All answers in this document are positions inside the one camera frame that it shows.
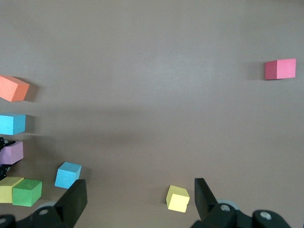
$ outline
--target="cyan cube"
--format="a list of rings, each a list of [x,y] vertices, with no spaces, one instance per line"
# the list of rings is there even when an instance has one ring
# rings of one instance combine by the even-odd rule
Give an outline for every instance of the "cyan cube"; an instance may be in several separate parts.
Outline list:
[[[81,165],[69,162],[63,163],[57,171],[55,186],[68,189],[79,179]]]
[[[0,114],[0,134],[15,135],[25,131],[25,114]]]

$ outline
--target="purple cube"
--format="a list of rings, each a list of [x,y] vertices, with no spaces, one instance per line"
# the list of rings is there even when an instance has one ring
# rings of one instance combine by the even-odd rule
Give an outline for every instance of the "purple cube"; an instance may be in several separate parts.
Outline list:
[[[0,151],[0,164],[12,165],[23,158],[23,142],[16,142]]]
[[[281,59],[265,63],[265,80],[295,77],[296,59]]]

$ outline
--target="green cube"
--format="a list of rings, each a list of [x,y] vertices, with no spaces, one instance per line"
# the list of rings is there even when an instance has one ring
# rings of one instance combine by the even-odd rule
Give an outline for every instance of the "green cube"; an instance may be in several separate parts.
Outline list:
[[[42,182],[24,179],[13,188],[13,205],[31,207],[41,197]]]

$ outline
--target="orange cube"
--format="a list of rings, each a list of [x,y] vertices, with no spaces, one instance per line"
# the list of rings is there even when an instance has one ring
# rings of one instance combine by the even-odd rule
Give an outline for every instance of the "orange cube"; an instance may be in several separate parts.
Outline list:
[[[29,84],[13,76],[0,75],[0,97],[15,102],[23,101],[29,89]]]

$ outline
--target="cube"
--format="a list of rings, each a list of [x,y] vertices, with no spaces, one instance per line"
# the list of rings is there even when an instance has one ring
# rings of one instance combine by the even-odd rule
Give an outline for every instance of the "cube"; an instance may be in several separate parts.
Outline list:
[[[265,63],[265,80],[295,77],[296,59],[280,59]]]
[[[13,205],[31,207],[41,197],[42,182],[24,179],[13,187]]]
[[[170,185],[166,198],[169,210],[186,212],[189,200],[190,196],[186,189]]]
[[[15,135],[25,131],[25,115],[16,113],[0,114],[0,134]]]
[[[23,101],[29,84],[22,82],[21,80],[13,76],[0,75],[0,97],[7,101]]]
[[[0,152],[0,164],[12,165],[23,158],[23,142],[4,147]]]
[[[0,203],[13,202],[13,187],[23,179],[23,177],[6,177],[0,181]]]
[[[57,171],[55,186],[68,189],[79,179],[81,165],[65,162]]]

